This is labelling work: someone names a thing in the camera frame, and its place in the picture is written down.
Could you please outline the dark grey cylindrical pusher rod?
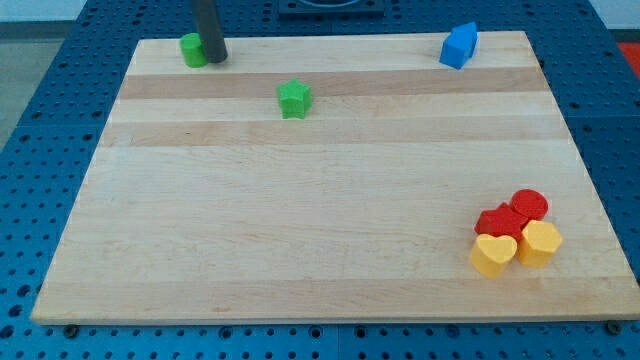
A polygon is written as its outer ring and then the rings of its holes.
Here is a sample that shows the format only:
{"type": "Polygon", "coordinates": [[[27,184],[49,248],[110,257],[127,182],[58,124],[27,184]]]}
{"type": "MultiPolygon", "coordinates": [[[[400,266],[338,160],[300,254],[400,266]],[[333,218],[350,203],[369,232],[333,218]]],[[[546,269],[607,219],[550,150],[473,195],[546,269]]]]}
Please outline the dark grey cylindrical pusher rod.
{"type": "Polygon", "coordinates": [[[209,63],[222,63],[228,57],[222,22],[215,0],[191,0],[195,25],[209,63]]]}

